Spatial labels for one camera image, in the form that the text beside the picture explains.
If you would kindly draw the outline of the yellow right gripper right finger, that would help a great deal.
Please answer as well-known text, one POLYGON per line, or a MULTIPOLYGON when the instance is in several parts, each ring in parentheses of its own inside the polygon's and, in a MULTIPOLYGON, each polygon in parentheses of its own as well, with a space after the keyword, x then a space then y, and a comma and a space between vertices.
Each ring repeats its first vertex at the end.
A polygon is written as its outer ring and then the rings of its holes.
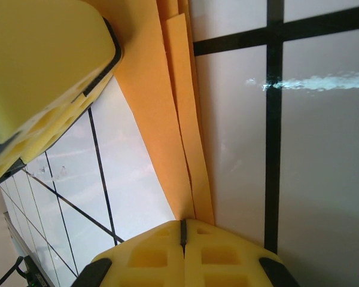
POLYGON ((184 220, 185 286, 299 286, 277 254, 195 219, 184 220))

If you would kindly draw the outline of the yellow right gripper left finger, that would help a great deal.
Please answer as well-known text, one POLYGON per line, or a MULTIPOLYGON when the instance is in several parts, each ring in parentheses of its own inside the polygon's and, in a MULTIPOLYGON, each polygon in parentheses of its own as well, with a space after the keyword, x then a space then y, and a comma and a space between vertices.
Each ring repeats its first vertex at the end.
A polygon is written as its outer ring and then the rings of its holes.
POLYGON ((184 286, 186 222, 169 221, 95 256, 75 286, 184 286))

